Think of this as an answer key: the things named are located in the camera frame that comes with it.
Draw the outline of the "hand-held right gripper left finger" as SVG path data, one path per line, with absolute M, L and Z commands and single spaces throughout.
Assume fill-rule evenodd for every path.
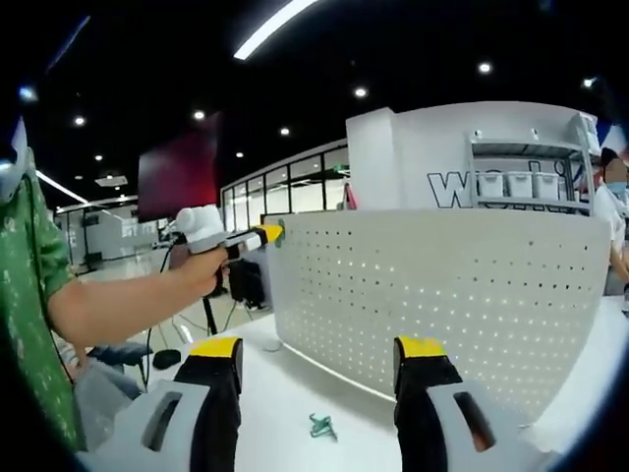
M 240 337 L 194 345 L 172 381 L 112 405 L 78 460 L 87 471 L 233 471 L 242 367 Z

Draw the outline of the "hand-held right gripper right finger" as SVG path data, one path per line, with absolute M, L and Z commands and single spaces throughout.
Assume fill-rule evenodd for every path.
M 547 471 L 553 453 L 520 436 L 515 414 L 465 381 L 439 341 L 394 339 L 394 423 L 404 471 Z

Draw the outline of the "person's left hand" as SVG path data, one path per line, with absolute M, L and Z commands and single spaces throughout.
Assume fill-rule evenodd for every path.
M 228 263 L 228 253 L 224 247 L 190 256 L 186 262 L 189 283 L 200 296 L 210 294 L 217 284 L 217 273 Z

